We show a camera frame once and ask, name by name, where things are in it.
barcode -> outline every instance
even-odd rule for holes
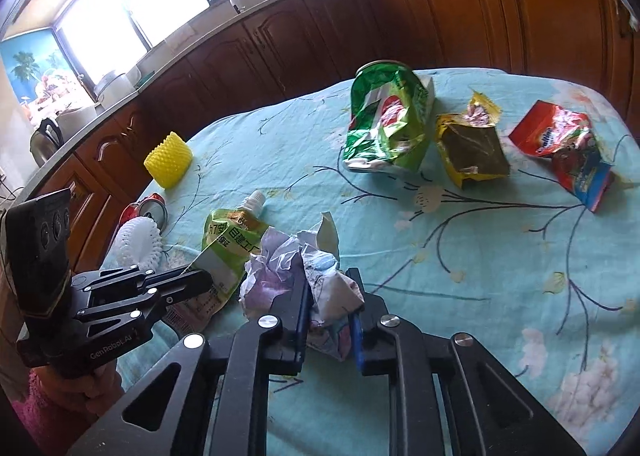
[[[180,316],[180,314],[178,314],[177,311],[175,311],[172,306],[167,309],[166,314],[164,314],[164,317],[162,318],[162,322],[165,322],[171,328],[176,330],[180,337],[193,333],[193,328]]]

kettle handle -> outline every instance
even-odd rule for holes
[[[50,118],[43,118],[40,123],[40,127],[38,128],[38,131],[46,134],[47,127],[50,127],[53,130],[53,132],[56,134],[58,138],[58,144],[57,144],[58,148],[62,147],[62,144],[65,143],[65,140],[64,138],[62,138],[62,131],[60,131],[60,128],[58,127],[58,125]]]

white crumpled paper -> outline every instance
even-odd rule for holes
[[[248,318],[267,313],[273,299],[293,286],[291,259],[300,252],[314,306],[306,343],[322,353],[344,360],[351,349],[347,315],[364,302],[353,279],[338,270],[338,232],[331,213],[322,213],[311,230],[289,236],[269,227],[260,242],[260,254],[244,265],[240,304]]]

wall mural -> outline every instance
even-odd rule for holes
[[[62,55],[51,29],[0,42],[0,56],[22,110],[35,128],[66,109],[94,102]]]

red and blue wrapper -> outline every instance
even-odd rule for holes
[[[612,173],[586,114],[539,100],[509,138],[524,154],[550,158],[560,185],[595,212]]]

